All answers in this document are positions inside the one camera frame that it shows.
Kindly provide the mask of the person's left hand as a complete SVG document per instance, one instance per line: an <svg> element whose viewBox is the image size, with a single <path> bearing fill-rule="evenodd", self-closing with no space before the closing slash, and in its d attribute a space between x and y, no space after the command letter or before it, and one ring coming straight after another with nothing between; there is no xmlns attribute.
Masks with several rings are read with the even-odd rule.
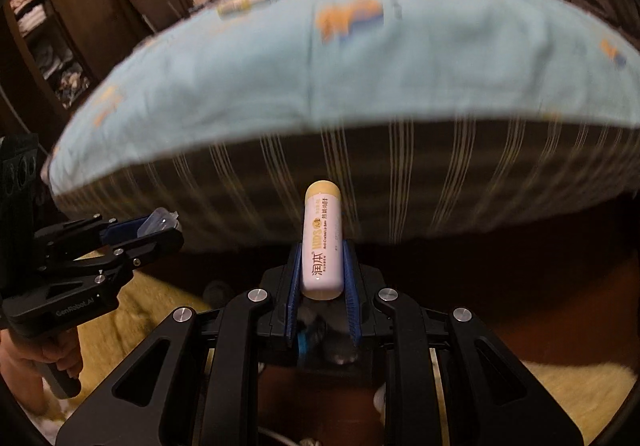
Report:
<svg viewBox="0 0 640 446"><path fill-rule="evenodd" d="M11 329L1 331L1 375L20 405L42 416L48 410L38 364L53 364L77 379L84 369L78 331L71 328L53 340L34 341Z"/></svg>

